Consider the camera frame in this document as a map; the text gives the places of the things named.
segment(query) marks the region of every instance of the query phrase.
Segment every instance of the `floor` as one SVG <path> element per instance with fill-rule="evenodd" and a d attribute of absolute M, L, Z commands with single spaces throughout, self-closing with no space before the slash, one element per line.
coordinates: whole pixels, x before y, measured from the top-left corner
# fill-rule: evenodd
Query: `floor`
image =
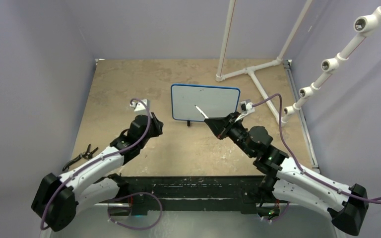
<path fill-rule="evenodd" d="M 269 62 L 269 59 L 228 59 L 223 73 Z M 135 117 L 129 107 L 131 98 L 151 100 L 151 111 L 164 123 L 164 134 L 150 139 L 141 154 L 126 166 L 115 170 L 123 176 L 223 176 L 259 175 L 260 172 L 229 139 L 218 140 L 204 123 L 172 118 L 170 86 L 173 83 L 238 87 L 240 101 L 262 100 L 251 78 L 240 75 L 223 82 L 215 81 L 218 59 L 145 59 L 101 60 L 94 75 L 73 155 L 85 151 L 89 143 L 100 152 L 119 133 L 129 128 Z M 280 93 L 283 105 L 294 103 L 283 66 L 258 70 L 256 76 L 269 95 Z M 273 100 L 278 108 L 278 99 Z M 281 143 L 278 125 L 267 107 L 261 105 L 246 117 L 245 127 L 263 125 L 274 138 L 273 145 L 286 151 Z M 284 139 L 304 166 L 311 162 L 298 117 L 292 117 L 283 129 Z M 84 163 L 71 166 L 71 169 Z"/>

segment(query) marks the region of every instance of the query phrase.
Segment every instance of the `blue border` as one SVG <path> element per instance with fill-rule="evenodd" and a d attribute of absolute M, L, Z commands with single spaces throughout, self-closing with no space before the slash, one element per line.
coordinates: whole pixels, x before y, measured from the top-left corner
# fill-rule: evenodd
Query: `blue border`
<path fill-rule="evenodd" d="M 237 106 L 239 105 L 239 99 L 240 99 L 240 89 L 239 89 L 239 88 L 174 83 L 174 84 L 172 84 L 172 86 L 170 87 L 170 100 L 171 100 L 171 102 L 172 102 L 172 118 L 173 118 L 174 120 L 183 120 L 183 119 L 176 119 L 176 118 L 173 116 L 173 86 L 200 87 L 200 88 L 222 88 L 222 89 L 233 89 L 233 90 L 237 90 L 237 91 L 239 91 L 239 96 L 237 97 L 236 108 L 234 109 L 234 111 L 237 111 Z M 190 120 L 190 121 L 203 122 L 202 120 Z"/>

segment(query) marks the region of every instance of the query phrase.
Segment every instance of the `small whiteboard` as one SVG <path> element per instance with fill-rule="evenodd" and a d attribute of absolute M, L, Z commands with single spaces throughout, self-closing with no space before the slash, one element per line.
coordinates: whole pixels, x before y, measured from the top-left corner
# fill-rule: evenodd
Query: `small whiteboard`
<path fill-rule="evenodd" d="M 195 108 L 201 108 L 209 118 L 221 118 L 235 112 L 240 89 L 189 84 L 173 84 L 172 116 L 175 120 L 204 121 Z"/>

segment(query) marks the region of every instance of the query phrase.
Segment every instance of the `pvc pipe frame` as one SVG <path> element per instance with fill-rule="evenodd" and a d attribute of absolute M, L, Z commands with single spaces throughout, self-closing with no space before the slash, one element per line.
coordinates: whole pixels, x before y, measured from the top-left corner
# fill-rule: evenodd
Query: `pvc pipe frame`
<path fill-rule="evenodd" d="M 276 66 L 276 65 L 281 64 L 282 58 L 283 58 L 285 52 L 287 51 L 291 41 L 293 40 L 294 35 L 297 32 L 297 29 L 299 29 L 299 26 L 302 23 L 302 20 L 305 17 L 307 11 L 309 10 L 312 2 L 313 2 L 313 0 L 307 0 L 306 1 L 305 5 L 304 5 L 302 11 L 300 12 L 299 17 L 297 18 L 296 22 L 294 23 L 293 29 L 291 30 L 290 35 L 288 36 L 288 38 L 287 38 L 283 48 L 281 49 L 281 52 L 278 55 L 277 59 L 275 59 L 271 62 L 268 62 L 268 63 L 250 66 L 250 67 L 247 67 L 247 68 L 244 68 L 244 69 L 223 75 L 222 70 L 223 70 L 223 65 L 224 65 L 224 58 L 226 55 L 227 43 L 228 43 L 228 39 L 229 39 L 229 35 L 230 35 L 230 29 L 231 29 L 231 23 L 232 23 L 232 19 L 233 19 L 234 7 L 236 5 L 236 0 L 230 0 L 229 9 L 228 9 L 228 13 L 227 13 L 226 27 L 225 27 L 224 35 L 223 35 L 223 43 L 221 46 L 220 61 L 218 63 L 218 68 L 217 68 L 216 81 L 220 82 L 220 81 L 223 81 L 227 78 L 235 77 L 235 76 L 238 76 L 241 74 L 248 74 L 251 77 L 251 79 L 253 80 L 255 86 L 257 87 L 257 89 L 260 92 L 260 94 L 262 95 L 262 97 L 264 99 L 268 98 L 267 93 L 265 92 L 264 88 L 262 87 L 259 80 L 255 76 L 254 72 L 256 70 L 260 70 L 263 68 L 267 68 L 267 67 Z M 271 110 L 272 114 L 274 115 L 275 121 L 277 123 L 279 123 L 280 118 L 279 118 L 279 113 L 278 113 L 277 109 L 274 107 L 274 105 L 272 104 L 271 101 L 268 101 L 266 104 L 268 105 L 269 109 Z"/>
<path fill-rule="evenodd" d="M 357 49 L 364 39 L 373 34 L 381 25 L 381 6 L 377 7 L 371 15 L 360 16 L 354 21 L 354 30 L 357 35 L 347 44 L 347 46 L 332 59 L 325 59 L 321 63 L 323 73 L 309 87 L 300 89 L 300 99 L 293 105 L 284 108 L 282 124 L 288 122 L 290 117 L 302 108 L 304 103 L 315 94 L 316 91 L 328 80 L 338 68 L 344 64 L 348 57 Z"/>

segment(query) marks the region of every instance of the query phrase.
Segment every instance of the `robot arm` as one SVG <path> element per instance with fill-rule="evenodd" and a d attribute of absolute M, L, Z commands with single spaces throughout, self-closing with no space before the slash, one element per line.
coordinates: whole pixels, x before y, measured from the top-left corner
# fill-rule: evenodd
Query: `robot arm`
<path fill-rule="evenodd" d="M 265 127 L 244 128 L 242 115 L 246 116 L 234 112 L 224 118 L 206 118 L 204 122 L 218 139 L 229 137 L 248 157 L 255 158 L 254 165 L 265 174 L 258 195 L 297 203 L 323 214 L 345 233 L 358 235 L 369 205 L 344 192 L 367 198 L 366 189 L 358 184 L 350 187 L 335 182 L 299 165 L 271 145 L 273 139 Z"/>
<path fill-rule="evenodd" d="M 144 108 L 142 104 L 134 105 L 134 107 L 139 113 Z M 148 121 L 150 125 L 145 134 Z M 53 173 L 45 176 L 31 208 L 41 218 L 45 216 L 46 224 L 57 232 L 65 228 L 79 212 L 101 201 L 119 197 L 124 190 L 120 176 L 104 176 L 139 155 L 150 138 L 163 133 L 162 129 L 163 123 L 154 113 L 150 114 L 149 120 L 147 115 L 136 116 L 127 133 L 121 133 L 99 155 L 58 177 Z M 139 139 L 141 141 L 135 146 L 125 150 Z"/>

